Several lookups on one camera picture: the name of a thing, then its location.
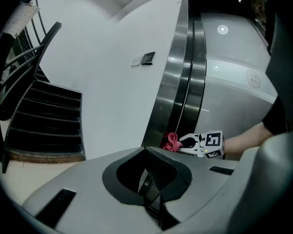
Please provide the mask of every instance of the stair step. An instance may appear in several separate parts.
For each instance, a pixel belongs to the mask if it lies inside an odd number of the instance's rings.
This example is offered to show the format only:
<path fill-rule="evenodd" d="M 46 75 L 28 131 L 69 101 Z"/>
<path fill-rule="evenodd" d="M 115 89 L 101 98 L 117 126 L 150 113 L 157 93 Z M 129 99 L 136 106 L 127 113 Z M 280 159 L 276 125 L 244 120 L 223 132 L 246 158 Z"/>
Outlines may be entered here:
<path fill-rule="evenodd" d="M 66 103 L 60 103 L 59 101 L 54 102 L 54 101 L 48 100 L 48 98 L 47 99 L 43 99 L 43 98 L 40 98 L 40 97 L 37 97 L 37 96 L 27 96 L 27 94 L 26 94 L 25 99 L 26 100 L 36 101 L 36 102 L 39 102 L 39 103 L 44 103 L 44 104 L 52 105 L 52 106 L 58 106 L 58 107 L 66 108 L 66 109 L 72 109 L 72 110 L 79 111 L 79 107 L 74 107 L 74 106 L 66 105 Z"/>
<path fill-rule="evenodd" d="M 69 97 L 69 98 L 81 99 L 81 93 L 72 91 L 69 89 L 61 88 L 59 86 L 55 86 L 50 83 L 35 81 L 32 85 L 32 88 L 45 91 L 45 92 L 51 92 L 51 93 Z"/>
<path fill-rule="evenodd" d="M 61 121 L 80 123 L 80 121 L 77 117 L 68 117 L 68 116 L 63 116 L 63 115 L 50 114 L 50 113 L 34 111 L 34 110 L 30 110 L 30 109 L 27 109 L 27 110 L 18 109 L 17 113 L 18 114 L 26 114 L 26 115 L 30 115 L 33 117 L 41 117 L 41 118 L 45 118 L 45 119 L 53 119 L 53 120 L 61 120 Z"/>
<path fill-rule="evenodd" d="M 7 151 L 13 152 L 29 152 L 29 153 L 43 153 L 49 155 L 60 155 L 69 153 L 81 153 L 81 145 L 50 145 L 31 143 L 30 145 L 15 144 L 13 147 L 7 147 Z"/>
<path fill-rule="evenodd" d="M 40 102 L 30 98 L 24 98 L 19 106 L 19 109 L 23 112 L 40 111 L 50 114 L 69 116 L 69 117 L 79 117 L 80 111 L 76 108 L 67 108 L 58 105 L 53 105 L 50 103 Z"/>
<path fill-rule="evenodd" d="M 42 118 L 35 117 L 19 117 L 19 114 L 15 116 L 15 122 L 13 128 L 26 130 L 30 132 L 38 132 L 45 134 L 59 134 L 59 135 L 79 135 L 79 124 L 61 124 L 59 121 L 46 120 L 43 122 Z"/>
<path fill-rule="evenodd" d="M 84 155 L 82 152 L 27 152 L 19 149 L 6 148 L 5 149 L 10 158 L 22 162 L 31 163 L 70 163 L 70 162 L 80 162 L 84 160 Z"/>
<path fill-rule="evenodd" d="M 35 88 L 29 89 L 26 96 L 32 97 L 32 98 L 38 98 L 44 101 L 54 102 L 57 104 L 67 105 L 67 106 L 75 107 L 75 108 L 79 108 L 81 103 L 80 100 L 78 99 L 73 99 L 73 98 L 61 96 L 58 94 L 41 91 Z"/>
<path fill-rule="evenodd" d="M 49 82 L 48 78 L 45 75 L 36 74 L 36 79 Z"/>
<path fill-rule="evenodd" d="M 36 73 L 36 76 L 39 77 L 39 78 L 46 78 L 45 75 L 43 75 L 43 74 L 39 74 L 38 72 Z"/>
<path fill-rule="evenodd" d="M 27 131 L 11 127 L 9 129 L 8 147 L 13 147 L 17 143 L 21 145 L 29 143 L 38 144 L 57 144 L 57 145 L 78 145 L 81 144 L 80 134 L 65 135 L 65 134 L 47 134 L 34 131 Z"/>

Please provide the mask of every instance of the circular logo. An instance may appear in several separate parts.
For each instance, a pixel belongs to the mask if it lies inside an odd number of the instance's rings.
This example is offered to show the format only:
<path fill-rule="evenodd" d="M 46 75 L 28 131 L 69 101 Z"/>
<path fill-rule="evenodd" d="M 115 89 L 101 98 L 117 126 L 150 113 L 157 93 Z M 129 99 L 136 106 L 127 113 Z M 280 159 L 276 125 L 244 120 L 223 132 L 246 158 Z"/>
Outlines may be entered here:
<path fill-rule="evenodd" d="M 248 80 L 249 84 L 254 88 L 260 87 L 260 78 L 258 74 L 253 70 L 248 70 L 246 72 L 246 79 Z"/>

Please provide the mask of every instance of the black strip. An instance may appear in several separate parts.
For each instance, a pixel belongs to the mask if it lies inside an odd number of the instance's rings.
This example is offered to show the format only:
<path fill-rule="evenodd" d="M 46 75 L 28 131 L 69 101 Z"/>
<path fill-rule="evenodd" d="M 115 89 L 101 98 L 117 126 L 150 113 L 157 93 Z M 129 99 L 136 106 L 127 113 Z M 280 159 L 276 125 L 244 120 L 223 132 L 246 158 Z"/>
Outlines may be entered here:
<path fill-rule="evenodd" d="M 36 219 L 45 225 L 54 228 L 75 195 L 76 192 L 62 189 L 36 216 Z"/>
<path fill-rule="evenodd" d="M 228 169 L 228 168 L 223 168 L 223 167 L 219 167 L 219 166 L 212 166 L 210 168 L 210 170 L 213 172 L 217 172 L 220 174 L 226 174 L 226 175 L 231 175 L 234 171 L 234 169 Z"/>

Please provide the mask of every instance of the black slot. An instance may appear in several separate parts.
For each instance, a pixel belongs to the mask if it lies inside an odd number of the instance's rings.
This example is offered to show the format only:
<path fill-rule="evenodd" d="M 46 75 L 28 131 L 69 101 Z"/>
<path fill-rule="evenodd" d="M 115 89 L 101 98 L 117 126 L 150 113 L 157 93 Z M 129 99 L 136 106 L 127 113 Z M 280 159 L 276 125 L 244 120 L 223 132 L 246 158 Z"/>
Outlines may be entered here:
<path fill-rule="evenodd" d="M 147 176 L 139 189 L 144 170 Z M 124 204 L 143 205 L 162 230 L 178 223 L 164 203 L 180 198 L 191 180 L 187 166 L 148 147 L 111 163 L 102 176 L 112 196 Z"/>
<path fill-rule="evenodd" d="M 217 172 L 220 174 L 226 174 L 226 175 L 231 175 L 234 171 L 233 169 L 223 168 L 223 167 L 219 167 L 219 166 L 212 166 L 210 168 L 210 170 L 213 172 Z"/>
<path fill-rule="evenodd" d="M 54 228 L 73 200 L 76 192 L 62 189 L 36 216 L 45 225 Z"/>

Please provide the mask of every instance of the human arm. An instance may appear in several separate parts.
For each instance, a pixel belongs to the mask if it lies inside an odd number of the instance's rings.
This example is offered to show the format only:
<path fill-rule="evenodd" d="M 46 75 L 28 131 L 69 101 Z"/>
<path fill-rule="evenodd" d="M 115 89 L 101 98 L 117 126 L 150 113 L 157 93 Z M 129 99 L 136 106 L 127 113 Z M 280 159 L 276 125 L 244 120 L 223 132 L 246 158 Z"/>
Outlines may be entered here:
<path fill-rule="evenodd" d="M 261 122 L 246 132 L 225 140 L 225 154 L 242 154 L 251 147 L 260 146 L 273 134 Z"/>

